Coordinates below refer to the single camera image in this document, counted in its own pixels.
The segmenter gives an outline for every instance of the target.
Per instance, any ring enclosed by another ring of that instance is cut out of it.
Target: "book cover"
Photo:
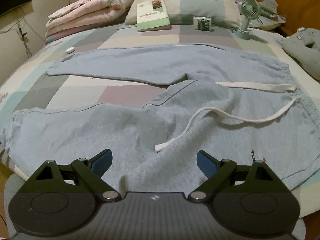
[[[170,28],[170,21],[163,0],[149,0],[137,4],[138,32],[168,30]]]

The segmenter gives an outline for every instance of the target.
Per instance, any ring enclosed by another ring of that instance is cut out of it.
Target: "fan base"
[[[238,38],[241,38],[243,40],[248,40],[249,39],[249,32],[248,31],[243,31],[240,28],[236,31],[236,36]]]

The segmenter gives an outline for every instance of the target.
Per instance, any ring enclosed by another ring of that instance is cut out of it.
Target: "small box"
[[[195,30],[198,31],[208,31],[210,32],[211,29],[211,18],[206,17],[193,17],[193,26]]]

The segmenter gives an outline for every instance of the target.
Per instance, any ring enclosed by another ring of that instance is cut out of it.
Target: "fan stand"
[[[249,31],[248,31],[248,26],[249,26],[250,20],[245,18],[244,22],[242,23],[241,27],[236,31],[236,36],[238,38],[241,38],[243,40],[248,40],[249,39]]]

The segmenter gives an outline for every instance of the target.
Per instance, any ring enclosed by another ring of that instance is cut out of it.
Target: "bed sheet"
[[[213,32],[195,31],[191,25],[174,25],[170,30],[137,32],[136,27],[123,25],[87,30],[46,45],[25,62],[0,88],[0,129],[12,112],[26,108],[76,108],[96,103],[112,103],[141,107],[164,92],[138,82],[126,82],[72,75],[47,76],[47,69],[71,46],[76,52],[100,48],[147,46],[177,43],[211,43],[235,49],[249,50],[278,57],[289,64],[292,75],[320,109],[320,84],[311,78],[280,45],[283,37],[277,33],[253,30],[250,40],[237,38],[231,30],[214,27]],[[23,179],[27,176],[4,151],[1,161]],[[293,190],[301,205],[300,216],[320,209],[320,171]]]

